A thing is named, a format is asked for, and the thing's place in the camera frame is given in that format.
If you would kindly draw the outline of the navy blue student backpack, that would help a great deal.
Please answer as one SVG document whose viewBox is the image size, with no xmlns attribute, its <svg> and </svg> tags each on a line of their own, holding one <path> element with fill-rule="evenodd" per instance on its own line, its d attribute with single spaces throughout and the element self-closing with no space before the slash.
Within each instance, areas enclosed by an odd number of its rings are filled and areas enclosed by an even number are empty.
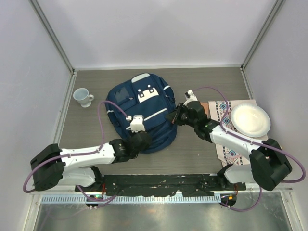
<svg viewBox="0 0 308 231">
<path fill-rule="evenodd" d="M 106 97 L 107 115 L 116 132 L 126 139 L 131 135 L 130 122 L 122 114 L 143 116 L 145 131 L 152 137 L 151 146 L 143 151 L 151 154 L 167 148 L 176 138 L 177 126 L 166 119 L 176 109 L 171 86 L 155 74 L 143 73 L 112 88 Z"/>
</svg>

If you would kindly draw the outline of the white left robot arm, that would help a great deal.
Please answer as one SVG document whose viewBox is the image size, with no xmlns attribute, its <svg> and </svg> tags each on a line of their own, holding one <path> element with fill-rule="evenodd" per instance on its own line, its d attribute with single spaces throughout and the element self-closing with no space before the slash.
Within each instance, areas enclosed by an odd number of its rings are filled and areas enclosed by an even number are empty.
<svg viewBox="0 0 308 231">
<path fill-rule="evenodd" d="M 147 149 L 152 142 L 149 133 L 140 131 L 127 139 L 114 139 L 102 146 L 81 149 L 60 149 L 50 144 L 30 162 L 34 190 L 49 190 L 57 185 L 79 185 L 97 192 L 102 176 L 95 165 L 129 161 Z"/>
</svg>

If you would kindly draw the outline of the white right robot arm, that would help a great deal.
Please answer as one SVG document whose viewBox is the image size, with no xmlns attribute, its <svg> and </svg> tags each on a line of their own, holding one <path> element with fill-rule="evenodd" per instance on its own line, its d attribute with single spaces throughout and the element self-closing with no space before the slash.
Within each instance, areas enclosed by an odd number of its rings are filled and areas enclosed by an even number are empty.
<svg viewBox="0 0 308 231">
<path fill-rule="evenodd" d="M 207 117 L 199 101 L 179 103 L 174 111 L 166 114 L 166 119 L 177 126 L 188 125 L 200 139 L 229 148 L 249 160 L 249 164 L 229 164 L 218 172 L 217 183 L 223 190 L 236 183 L 255 182 L 272 191 L 292 172 L 290 162 L 275 140 L 262 141 L 229 132 L 218 121 Z"/>
</svg>

